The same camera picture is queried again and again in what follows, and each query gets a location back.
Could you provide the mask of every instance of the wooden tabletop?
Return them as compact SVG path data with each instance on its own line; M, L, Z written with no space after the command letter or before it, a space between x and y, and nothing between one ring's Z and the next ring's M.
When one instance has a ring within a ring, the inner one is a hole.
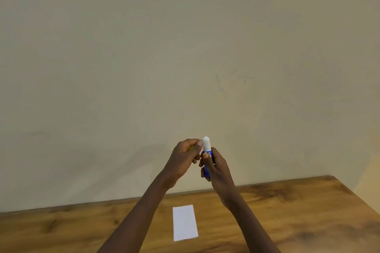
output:
M380 252L380 215L331 176L239 187L285 252ZM0 214L0 252L95 252L137 199ZM174 206L194 205L199 237L173 241ZM166 195L141 252L249 252L213 191Z

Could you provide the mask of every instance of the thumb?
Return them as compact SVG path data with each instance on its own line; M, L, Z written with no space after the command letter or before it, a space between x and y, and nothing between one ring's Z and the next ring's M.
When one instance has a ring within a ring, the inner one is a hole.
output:
M193 159L197 156L199 156L199 153L201 152L203 147L203 141L199 140L196 145L194 145L193 149L191 149L189 152L187 152L187 157L189 159Z
M216 170L216 167L215 167L215 164L212 162L212 158L210 154L205 152L203 153L202 158L203 158L203 163L207 166L207 169L209 170L209 173L214 172Z

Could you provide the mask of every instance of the white cap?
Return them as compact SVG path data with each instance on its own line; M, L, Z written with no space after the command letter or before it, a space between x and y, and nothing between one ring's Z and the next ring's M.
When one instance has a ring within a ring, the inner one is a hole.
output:
M211 151L210 138L203 137L203 151Z

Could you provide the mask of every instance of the sheet of paper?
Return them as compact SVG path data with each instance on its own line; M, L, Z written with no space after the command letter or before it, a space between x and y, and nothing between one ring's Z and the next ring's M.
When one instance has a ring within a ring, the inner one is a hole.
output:
M174 241L198 237L193 205L173 207L173 233Z

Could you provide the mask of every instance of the person's left hand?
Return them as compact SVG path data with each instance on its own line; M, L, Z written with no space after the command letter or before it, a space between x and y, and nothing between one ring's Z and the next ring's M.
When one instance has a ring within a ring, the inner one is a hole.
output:
M200 159L199 153L202 150L203 141L199 139L186 139L178 142L161 175L165 180L168 189L172 188L177 180L181 178L189 169L191 163L196 164Z

